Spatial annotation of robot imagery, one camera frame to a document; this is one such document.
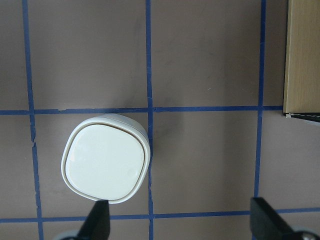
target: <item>brown surface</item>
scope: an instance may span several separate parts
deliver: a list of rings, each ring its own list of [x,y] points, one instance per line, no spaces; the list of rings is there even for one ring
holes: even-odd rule
[[[320,112],[320,1],[290,0],[283,111]]]

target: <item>white rounded square object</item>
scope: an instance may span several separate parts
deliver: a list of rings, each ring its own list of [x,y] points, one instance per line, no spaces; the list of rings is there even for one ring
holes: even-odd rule
[[[105,114],[73,130],[62,156],[61,173],[75,193],[116,204],[138,191],[149,162],[144,128],[131,118]]]

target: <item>white plastic container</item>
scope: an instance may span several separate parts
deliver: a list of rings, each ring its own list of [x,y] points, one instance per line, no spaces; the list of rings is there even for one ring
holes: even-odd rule
[[[75,193],[118,204],[138,191],[149,162],[145,129],[129,117],[105,114],[73,130],[63,152],[61,173]]]

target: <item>white lid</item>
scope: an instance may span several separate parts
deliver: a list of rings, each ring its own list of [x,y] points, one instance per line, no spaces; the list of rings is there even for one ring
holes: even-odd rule
[[[94,117],[82,122],[72,132],[61,163],[63,179],[74,192],[111,204],[136,193],[150,157],[148,140],[139,131],[113,121]]]

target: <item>cardboard box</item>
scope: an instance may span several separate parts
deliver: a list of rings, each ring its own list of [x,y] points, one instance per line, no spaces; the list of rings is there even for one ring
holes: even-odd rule
[[[288,0],[283,113],[320,122],[320,0]]]

